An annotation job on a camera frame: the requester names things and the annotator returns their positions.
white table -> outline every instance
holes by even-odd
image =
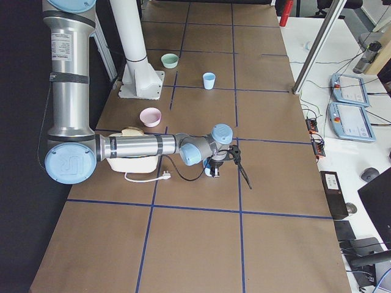
[[[323,20],[314,18],[289,18],[287,26],[281,27],[295,80],[302,68],[302,63],[295,62],[305,61],[309,53],[309,50],[305,48],[305,44],[314,41],[322,22]],[[359,52],[359,45],[351,35],[347,25],[343,20],[338,20],[316,61],[339,62],[345,59],[351,59]],[[344,68],[339,72],[356,75],[352,72],[352,69],[359,58],[360,56],[356,57],[347,67],[346,71]],[[320,87],[328,87],[331,75],[338,71],[345,63],[347,62],[340,64],[316,63],[307,80],[316,83]],[[367,76],[364,74],[361,77],[363,77],[365,82],[377,78],[377,76]],[[365,84],[365,86],[367,92],[386,92],[378,79]],[[376,136],[376,142],[374,143],[338,139],[331,128],[328,116],[325,125],[326,108],[329,98],[329,89],[321,89],[309,81],[305,82],[301,99],[317,105],[322,115],[322,117],[318,118],[318,128],[320,134],[324,137],[326,157],[319,160],[318,168],[320,171],[337,172],[345,202],[350,202],[357,206],[358,212],[345,219],[349,220],[356,237],[358,239],[376,237],[382,242],[359,198],[357,190],[365,185],[360,175],[366,168],[374,167],[382,173],[391,167],[391,160],[388,158],[391,151],[391,128],[373,126]],[[371,107],[368,110],[370,112],[386,119],[391,118],[391,99],[389,96],[369,96],[369,99]],[[316,107],[304,102],[302,103],[308,105],[311,110],[314,110],[319,115]],[[385,123],[370,114],[368,116],[372,123]],[[348,273],[348,278],[352,292],[358,292],[357,283],[352,273]]]

dark background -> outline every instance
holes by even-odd
[[[107,0],[97,14],[109,46],[121,51]],[[28,292],[71,186],[53,181],[37,162],[37,145],[51,72],[50,29],[42,21],[41,0],[0,2],[1,177],[0,293]],[[117,70],[122,56],[113,55]],[[111,88],[90,38],[90,125],[94,129]],[[49,106],[43,127],[52,126]]]

black mouse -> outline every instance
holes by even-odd
[[[364,172],[361,174],[361,179],[363,179],[366,182],[370,182],[374,180],[377,176],[379,176],[380,173],[375,168],[366,168]]]

tablet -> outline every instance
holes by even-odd
[[[339,138],[360,142],[376,141],[363,106],[333,102],[330,104],[329,114],[332,127]]]
[[[331,87],[335,99],[339,102],[370,106],[362,78],[334,73],[331,77]]]

blue joint cap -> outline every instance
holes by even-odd
[[[187,166],[192,166],[202,160],[200,150],[192,143],[186,143],[181,146],[179,154]]]
[[[97,158],[93,151],[76,142],[65,142],[55,146],[45,158],[49,176],[64,184],[76,184],[86,180],[96,166]]]
[[[48,0],[55,8],[69,13],[82,13],[90,10],[97,0]]]
[[[217,124],[212,130],[212,137],[222,145],[229,145],[233,137],[232,128],[223,123]]]

